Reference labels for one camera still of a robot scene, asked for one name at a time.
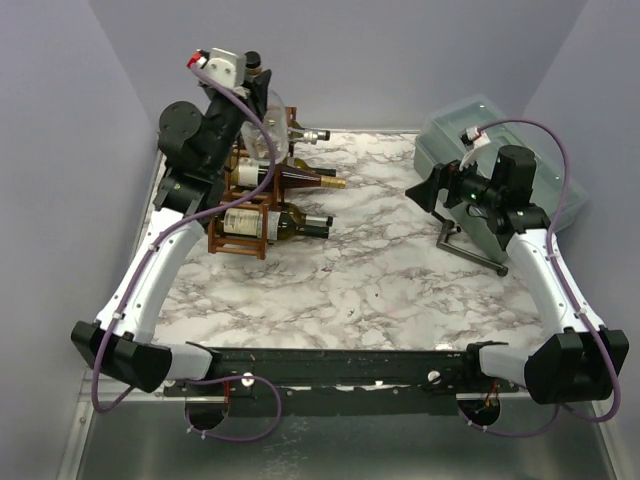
wine bottle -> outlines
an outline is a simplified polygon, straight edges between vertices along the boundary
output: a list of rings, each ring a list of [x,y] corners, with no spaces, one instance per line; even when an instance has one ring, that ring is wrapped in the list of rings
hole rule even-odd
[[[325,175],[327,177],[335,177],[338,174],[335,168],[315,168],[310,166],[307,162],[305,162],[301,158],[287,157],[285,158],[283,163],[285,165],[289,165],[290,167],[300,168],[301,170],[306,170],[308,172],[315,172],[320,175]]]
[[[296,223],[302,225],[312,225],[317,227],[330,227],[333,225],[333,217],[309,215],[301,211],[293,203],[281,202],[280,208],[282,212],[286,212],[296,221]]]
[[[310,143],[315,145],[318,140],[329,140],[331,132],[329,130],[313,130],[302,127],[295,120],[291,120],[289,125],[289,140],[292,142]]]
[[[258,52],[245,53],[247,76],[256,76],[262,72],[262,59]],[[276,163],[280,163],[289,150],[289,132],[287,130],[286,107],[280,96],[272,89],[267,92],[267,111],[262,119],[262,124],[269,132],[269,138],[276,150]],[[262,132],[251,122],[247,121],[241,129],[243,143],[249,156],[257,161],[269,160],[267,141]]]
[[[267,240],[290,240],[297,235],[329,238],[327,227],[298,224],[286,212],[269,212],[268,215]],[[214,227],[219,235],[261,238],[262,214],[257,210],[230,208],[224,213],[224,217],[214,219]]]
[[[267,175],[269,167],[254,162],[242,162],[231,171],[229,180],[232,185],[241,187],[257,187]],[[289,165],[278,165],[279,180],[282,188],[326,187],[345,188],[347,181],[344,178],[328,177],[315,172],[308,172]],[[273,188],[273,180],[267,190]]]

metal floor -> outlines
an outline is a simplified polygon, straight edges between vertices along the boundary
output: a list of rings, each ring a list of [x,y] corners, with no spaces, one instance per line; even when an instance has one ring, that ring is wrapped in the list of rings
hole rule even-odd
[[[535,429],[552,409],[503,400],[496,428]],[[230,419],[225,433],[256,433],[269,419]],[[93,415],[78,480],[417,480],[608,479],[597,426],[565,412],[546,435],[503,439],[459,417],[286,417],[252,444],[201,440],[186,433],[181,402],[124,402]]]

wine bottle label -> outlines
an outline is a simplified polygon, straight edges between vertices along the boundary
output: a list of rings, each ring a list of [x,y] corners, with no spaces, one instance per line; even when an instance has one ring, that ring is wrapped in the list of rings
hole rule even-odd
[[[260,212],[230,208],[224,216],[224,232],[236,235],[251,235],[254,237],[260,225]]]
[[[309,215],[305,218],[305,222],[307,225],[313,225],[314,227],[327,227],[327,217],[319,217],[317,215]]]
[[[278,239],[278,223],[280,222],[280,213],[281,212],[269,212],[269,216],[267,217],[267,240]],[[260,224],[258,225],[257,237],[262,238],[262,215],[260,215]]]
[[[259,171],[260,167],[257,164],[241,163],[238,165],[238,185],[242,187],[257,187]]]

metal bracket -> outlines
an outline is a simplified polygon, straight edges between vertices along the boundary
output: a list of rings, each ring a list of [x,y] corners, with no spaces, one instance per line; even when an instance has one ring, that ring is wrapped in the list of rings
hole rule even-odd
[[[442,230],[440,230],[440,234],[438,235],[438,240],[436,241],[436,247],[445,252],[452,253],[458,257],[464,258],[465,260],[469,260],[470,262],[476,263],[483,267],[490,268],[495,271],[499,277],[506,277],[507,273],[509,273],[509,268],[504,265],[500,265],[488,258],[481,257],[475,253],[464,250],[460,247],[456,247],[455,245],[451,245],[449,243],[449,237],[452,235],[456,235],[460,233],[462,230],[459,226],[455,224],[453,220],[449,220],[444,218],[435,210],[431,212],[434,218],[436,218],[440,223],[442,223]]]

marble tabletop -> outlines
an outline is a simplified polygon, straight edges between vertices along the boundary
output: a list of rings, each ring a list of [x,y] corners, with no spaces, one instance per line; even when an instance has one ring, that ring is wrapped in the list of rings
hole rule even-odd
[[[219,347],[463,349],[542,341],[519,272],[507,277],[435,246],[440,225],[404,196],[421,179],[413,134],[332,133],[299,145],[336,168],[346,190],[300,189],[288,200],[333,215],[328,240],[281,242],[266,260],[191,251],[163,305],[155,340]],[[468,237],[456,244],[475,250]]]

